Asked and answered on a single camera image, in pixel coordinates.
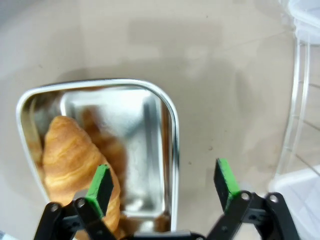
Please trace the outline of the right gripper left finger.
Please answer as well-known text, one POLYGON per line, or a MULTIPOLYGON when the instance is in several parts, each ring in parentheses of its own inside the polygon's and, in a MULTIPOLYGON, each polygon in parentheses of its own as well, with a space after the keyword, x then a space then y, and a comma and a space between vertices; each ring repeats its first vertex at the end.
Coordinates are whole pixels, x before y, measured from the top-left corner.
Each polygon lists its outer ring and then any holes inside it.
POLYGON ((114 184, 110 168, 99 165, 85 196, 68 205, 49 202, 42 213, 35 240, 72 240, 78 231, 85 231, 91 240, 115 240, 103 223, 114 184))

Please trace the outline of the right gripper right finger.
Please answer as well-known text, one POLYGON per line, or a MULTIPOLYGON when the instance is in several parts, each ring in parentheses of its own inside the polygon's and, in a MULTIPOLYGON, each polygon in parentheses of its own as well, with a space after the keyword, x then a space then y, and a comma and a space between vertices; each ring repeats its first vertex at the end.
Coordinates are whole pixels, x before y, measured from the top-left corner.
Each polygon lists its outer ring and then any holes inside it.
POLYGON ((225 158, 215 161, 213 182, 223 214, 206 236, 207 240, 232 240, 242 224, 255 227, 262 240, 299 240, 297 228, 283 195, 264 197, 240 189, 225 158))

